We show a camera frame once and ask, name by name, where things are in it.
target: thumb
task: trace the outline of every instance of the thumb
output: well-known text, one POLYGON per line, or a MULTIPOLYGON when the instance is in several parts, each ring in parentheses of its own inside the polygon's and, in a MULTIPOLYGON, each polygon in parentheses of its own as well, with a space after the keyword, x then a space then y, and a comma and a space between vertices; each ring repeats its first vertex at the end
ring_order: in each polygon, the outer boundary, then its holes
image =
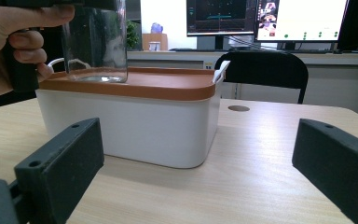
POLYGON ((59 26, 74 16, 75 8, 70 5, 38 8, 0 7, 0 31, 4 35, 10 35, 31 27, 59 26))

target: monitor screen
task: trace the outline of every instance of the monitor screen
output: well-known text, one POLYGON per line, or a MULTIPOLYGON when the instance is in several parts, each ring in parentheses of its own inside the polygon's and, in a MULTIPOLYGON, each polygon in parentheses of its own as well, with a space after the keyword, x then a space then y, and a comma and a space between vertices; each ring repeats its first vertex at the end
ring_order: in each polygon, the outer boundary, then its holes
POLYGON ((187 36, 253 35, 256 0, 186 0, 187 36))
POLYGON ((347 0, 259 0, 256 42, 337 42, 347 0))

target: table surface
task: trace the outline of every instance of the table surface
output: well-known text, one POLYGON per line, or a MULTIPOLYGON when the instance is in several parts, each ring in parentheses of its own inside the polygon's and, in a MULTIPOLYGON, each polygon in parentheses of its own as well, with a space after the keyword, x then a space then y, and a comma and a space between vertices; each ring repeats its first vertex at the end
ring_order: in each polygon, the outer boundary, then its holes
MULTIPOLYGON (((351 223, 291 163, 300 118, 358 137, 358 114, 345 108, 222 100, 205 163, 106 156, 68 223, 351 223)), ((48 140, 36 99, 0 107, 0 179, 11 183, 13 167, 48 140)))

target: black 3d printed bracket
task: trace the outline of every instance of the black 3d printed bracket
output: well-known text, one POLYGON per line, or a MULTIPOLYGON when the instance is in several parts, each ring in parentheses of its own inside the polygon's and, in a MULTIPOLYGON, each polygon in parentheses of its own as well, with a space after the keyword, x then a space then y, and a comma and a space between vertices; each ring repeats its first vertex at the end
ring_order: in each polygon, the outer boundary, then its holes
POLYGON ((71 125, 0 180, 0 224, 65 223, 102 166, 99 119, 71 125))
POLYGON ((358 223, 358 138, 330 124, 301 119, 293 165, 358 223))

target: white plastic container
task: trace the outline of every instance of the white plastic container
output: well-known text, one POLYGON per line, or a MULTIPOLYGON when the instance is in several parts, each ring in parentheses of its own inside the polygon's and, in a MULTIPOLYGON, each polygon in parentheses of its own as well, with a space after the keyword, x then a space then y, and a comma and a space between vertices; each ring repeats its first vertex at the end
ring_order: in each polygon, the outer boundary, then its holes
POLYGON ((122 84, 75 82, 57 73, 36 95, 51 137, 72 123, 100 118, 106 155, 192 168, 205 161, 212 144, 226 67, 129 68, 122 84))

